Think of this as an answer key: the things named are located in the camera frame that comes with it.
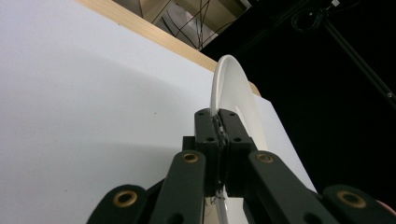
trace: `black background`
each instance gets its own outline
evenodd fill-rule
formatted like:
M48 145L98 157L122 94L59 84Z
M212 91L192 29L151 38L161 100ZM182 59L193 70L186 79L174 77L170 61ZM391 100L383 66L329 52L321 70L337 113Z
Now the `black background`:
M202 53L216 61L232 54L241 63L262 97L272 102L319 193L346 184L395 208L396 110L323 26L309 35L295 32L290 15L279 9L296 1L262 2L266 7L253 6ZM362 0L325 20L396 92L390 2ZM345 2L344 8L353 3ZM305 1L299 9L326 4Z

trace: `black ceiling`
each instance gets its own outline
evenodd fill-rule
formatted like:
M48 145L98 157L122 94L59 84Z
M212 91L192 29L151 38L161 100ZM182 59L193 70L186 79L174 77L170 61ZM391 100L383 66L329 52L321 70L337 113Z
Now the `black ceiling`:
M261 2L266 7L250 8L202 53L214 60L232 54L241 63L262 97L272 102L319 192L346 184L396 207L396 110L323 24L306 35L291 27L296 12L330 1L285 0L282 7ZM396 92L391 2L345 0L338 8L345 10L324 20Z

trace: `screw hole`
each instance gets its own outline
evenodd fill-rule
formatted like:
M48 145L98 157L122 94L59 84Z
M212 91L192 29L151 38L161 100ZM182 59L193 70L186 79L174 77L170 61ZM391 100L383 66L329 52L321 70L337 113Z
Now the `screw hole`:
M185 162L196 162L198 161L198 156L192 153L187 153L183 155L183 161Z
M315 216L314 214L311 213L306 213L304 215L304 222L306 224L321 224L322 221L320 220L319 217Z
M183 223L184 218L181 214L176 213L166 219L166 224L181 224Z
M256 156L257 160L261 161L261 162L266 162L266 163L270 163L274 161L274 158L272 158L272 156L267 155L267 154L258 154Z
M364 199L358 194L352 193L350 191L346 191L346 190L338 191L337 197L341 202L351 207L355 207L355 208L366 207L366 201L364 201Z
M114 196L113 203L117 207L128 207L134 204L136 199L137 194L133 190L122 190Z

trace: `wooden edge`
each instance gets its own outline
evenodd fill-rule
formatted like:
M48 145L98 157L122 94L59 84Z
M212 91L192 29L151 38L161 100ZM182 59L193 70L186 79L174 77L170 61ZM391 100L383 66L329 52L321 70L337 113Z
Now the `wooden edge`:
M115 23L139 34L143 37L157 43L174 53L186 58L187 60L197 63L209 71L215 72L217 62L207 57L197 49L193 49L186 43L174 38L157 26L145 21L132 11L120 6L111 0L75 0L83 6L105 16ZM260 95L257 87L250 83L252 92Z

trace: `black metal bracket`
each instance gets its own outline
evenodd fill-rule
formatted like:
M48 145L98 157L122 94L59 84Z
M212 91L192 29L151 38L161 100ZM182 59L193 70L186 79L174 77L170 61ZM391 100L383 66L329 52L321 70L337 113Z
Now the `black metal bracket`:
M166 178L148 190L111 190L88 224L200 224L204 198L223 187L229 197L244 198L249 223L396 223L359 189L310 191L276 154L256 148L237 114L221 109L211 117L202 109L195 113L195 136L183 137Z

